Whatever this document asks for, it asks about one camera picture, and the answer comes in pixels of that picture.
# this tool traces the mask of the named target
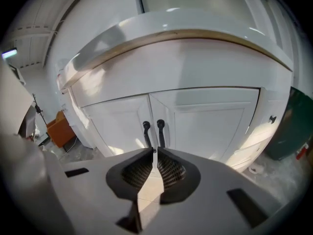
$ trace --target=cabinet door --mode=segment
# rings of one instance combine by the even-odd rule
[[[259,91],[203,88],[151,93],[154,126],[163,119],[165,146],[226,162],[250,125]]]
[[[157,137],[151,117],[149,96],[134,96],[83,108],[100,134],[104,147],[114,155],[147,147],[142,123],[151,125],[148,134],[153,147]]]

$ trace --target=ceiling light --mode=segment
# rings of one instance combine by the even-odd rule
[[[6,59],[8,57],[15,55],[16,53],[18,53],[18,50],[16,48],[9,49],[9,50],[2,53],[2,58]]]

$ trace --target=black rectangular slot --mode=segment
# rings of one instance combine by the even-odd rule
[[[75,169],[75,170],[69,170],[66,171],[65,174],[68,178],[70,177],[74,177],[83,173],[89,172],[88,169],[86,168],[79,168],[79,169]]]
[[[245,217],[251,228],[258,226],[267,220],[268,216],[242,189],[229,190],[227,195]]]

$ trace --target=tile floor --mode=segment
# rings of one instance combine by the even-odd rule
[[[66,144],[66,149],[70,149],[74,142],[75,139]],[[104,158],[98,149],[86,148],[79,140],[76,141],[68,153],[63,148],[55,146],[52,142],[47,143],[45,148],[54,152],[61,163]],[[305,156],[299,161],[295,159],[295,155],[291,155],[281,161],[274,161],[265,154],[261,154],[255,163],[264,167],[263,173],[255,175],[249,172],[249,170],[245,170],[243,175],[271,193],[282,205],[287,204],[291,199],[301,194],[311,182],[312,168]],[[138,193],[138,209],[144,229],[160,209],[159,196],[163,191],[162,178],[159,172],[153,169],[148,180]]]

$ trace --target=red object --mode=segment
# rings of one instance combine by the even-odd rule
[[[308,150],[308,145],[305,145],[295,158],[299,160],[307,152],[307,150]]]

